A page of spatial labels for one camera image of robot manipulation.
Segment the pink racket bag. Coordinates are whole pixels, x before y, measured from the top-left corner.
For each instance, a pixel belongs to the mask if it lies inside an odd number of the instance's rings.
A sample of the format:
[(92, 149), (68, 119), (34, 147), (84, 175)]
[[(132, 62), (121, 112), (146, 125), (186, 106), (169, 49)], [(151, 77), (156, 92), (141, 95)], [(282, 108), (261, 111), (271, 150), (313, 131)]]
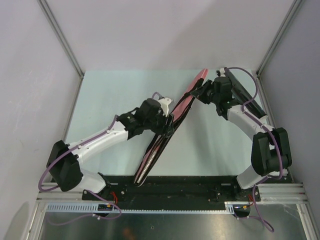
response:
[(199, 89), (203, 85), (208, 72), (209, 70), (204, 68), (196, 75), (173, 110), (169, 112), (168, 121), (165, 123), (162, 133), (156, 133), (154, 135), (134, 175), (133, 183), (136, 186), (140, 187), (145, 182), (149, 172), (163, 153), (174, 133), (187, 117), (195, 101), (195, 97), (191, 95), (191, 92)]

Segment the black shuttlecock tube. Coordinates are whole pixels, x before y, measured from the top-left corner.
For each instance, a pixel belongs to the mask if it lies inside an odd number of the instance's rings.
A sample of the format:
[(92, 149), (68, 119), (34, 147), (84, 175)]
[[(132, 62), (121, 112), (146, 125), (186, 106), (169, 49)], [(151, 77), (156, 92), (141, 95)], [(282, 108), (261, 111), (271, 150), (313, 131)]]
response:
[[(241, 70), (248, 74), (251, 79), (253, 80), (255, 86), (255, 93), (254, 96), (245, 89), (245, 87), (239, 82), (239, 80), (235, 77), (235, 75), (231, 72), (231, 69)], [(244, 105), (254, 116), (258, 119), (263, 118), (267, 114), (264, 110), (260, 107), (260, 105), (256, 102), (255, 98), (258, 96), (258, 83), (253, 75), (241, 67), (224, 67), (224, 75), (229, 78), (231, 85), (232, 85), (232, 94), (238, 100), (240, 105)]]

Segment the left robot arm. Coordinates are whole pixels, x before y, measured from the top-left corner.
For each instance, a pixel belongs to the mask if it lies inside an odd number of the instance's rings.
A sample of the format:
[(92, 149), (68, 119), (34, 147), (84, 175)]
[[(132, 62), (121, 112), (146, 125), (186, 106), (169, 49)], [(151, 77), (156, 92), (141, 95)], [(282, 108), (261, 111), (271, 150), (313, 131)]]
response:
[(121, 115), (116, 115), (110, 126), (72, 143), (57, 141), (51, 150), (47, 169), (58, 188), (68, 192), (74, 188), (91, 191), (100, 200), (110, 196), (111, 188), (100, 173), (83, 168), (88, 160), (102, 151), (141, 135), (145, 130), (166, 136), (173, 131), (171, 123), (173, 114), (170, 112), (172, 99), (148, 98), (140, 107)]

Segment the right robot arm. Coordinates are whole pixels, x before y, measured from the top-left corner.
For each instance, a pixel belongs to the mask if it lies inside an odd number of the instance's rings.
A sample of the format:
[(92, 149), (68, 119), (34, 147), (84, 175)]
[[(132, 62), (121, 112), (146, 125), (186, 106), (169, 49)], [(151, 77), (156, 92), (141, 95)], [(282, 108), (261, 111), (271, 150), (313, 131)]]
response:
[(185, 96), (204, 104), (214, 104), (217, 114), (233, 123), (252, 141), (250, 165), (235, 178), (231, 196), (242, 201), (249, 189), (265, 179), (281, 179), (293, 163), (288, 132), (267, 124), (267, 114), (255, 97), (233, 74), (204, 81), (197, 76)]

